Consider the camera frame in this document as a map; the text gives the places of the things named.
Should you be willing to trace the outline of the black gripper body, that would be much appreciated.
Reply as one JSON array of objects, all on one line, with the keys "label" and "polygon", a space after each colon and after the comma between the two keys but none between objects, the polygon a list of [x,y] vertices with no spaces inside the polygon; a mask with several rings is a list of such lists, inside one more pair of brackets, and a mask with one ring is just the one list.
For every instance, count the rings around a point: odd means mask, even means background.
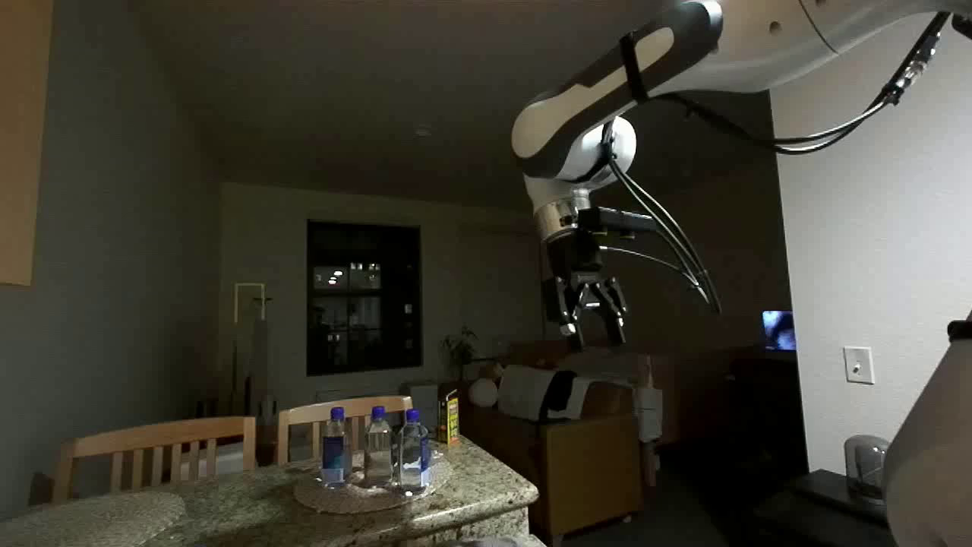
[{"label": "black gripper body", "polygon": [[609,234],[598,209],[570,209],[567,204],[548,204],[539,209],[540,244],[548,249],[543,307],[555,322],[555,289],[581,289],[584,310],[598,312],[598,280],[613,280],[600,271],[600,239]]}]

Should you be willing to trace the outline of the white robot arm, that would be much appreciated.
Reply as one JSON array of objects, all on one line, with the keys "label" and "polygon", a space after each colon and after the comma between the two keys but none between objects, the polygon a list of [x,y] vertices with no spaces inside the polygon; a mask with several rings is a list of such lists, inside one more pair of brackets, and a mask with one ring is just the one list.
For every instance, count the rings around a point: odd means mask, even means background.
[{"label": "white robot arm", "polygon": [[581,350],[581,312],[596,310],[609,340],[626,340],[626,295],[600,272],[610,230],[659,234],[670,249],[668,268],[710,310],[721,307],[684,228],[629,177],[639,152],[626,117],[633,105],[684,90],[768,90],[918,12],[934,22],[878,97],[857,117],[819,132],[834,143],[901,97],[945,24],[969,31],[972,0],[663,0],[610,52],[533,99],[512,121],[510,152],[548,246],[543,307],[562,336]]}]

